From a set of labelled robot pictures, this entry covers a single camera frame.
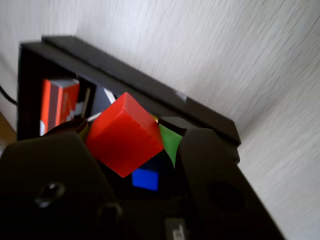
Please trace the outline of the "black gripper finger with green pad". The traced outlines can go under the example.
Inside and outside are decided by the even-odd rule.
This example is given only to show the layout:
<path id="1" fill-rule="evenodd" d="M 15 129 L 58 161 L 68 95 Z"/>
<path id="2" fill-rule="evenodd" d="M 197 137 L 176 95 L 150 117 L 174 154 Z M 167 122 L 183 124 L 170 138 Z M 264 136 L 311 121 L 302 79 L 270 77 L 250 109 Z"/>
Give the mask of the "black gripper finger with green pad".
<path id="1" fill-rule="evenodd" d="M 197 240 L 283 239 L 232 151 L 212 129 L 179 117 L 161 117 L 158 124 L 181 136 L 175 171 Z"/>
<path id="2" fill-rule="evenodd" d="M 20 140 L 0 158 L 3 240 L 119 240 L 122 209 L 74 132 Z"/>

